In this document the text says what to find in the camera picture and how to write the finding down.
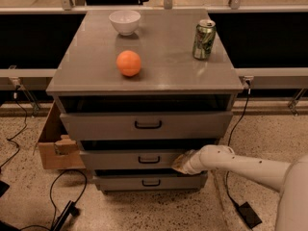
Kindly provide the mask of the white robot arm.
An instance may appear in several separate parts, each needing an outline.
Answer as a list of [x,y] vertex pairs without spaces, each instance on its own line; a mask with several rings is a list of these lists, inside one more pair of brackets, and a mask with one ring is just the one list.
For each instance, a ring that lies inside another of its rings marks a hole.
[[308,231],[308,155],[287,163],[236,155],[226,145],[205,145],[181,154],[172,168],[189,175],[222,169],[277,191],[275,231]]

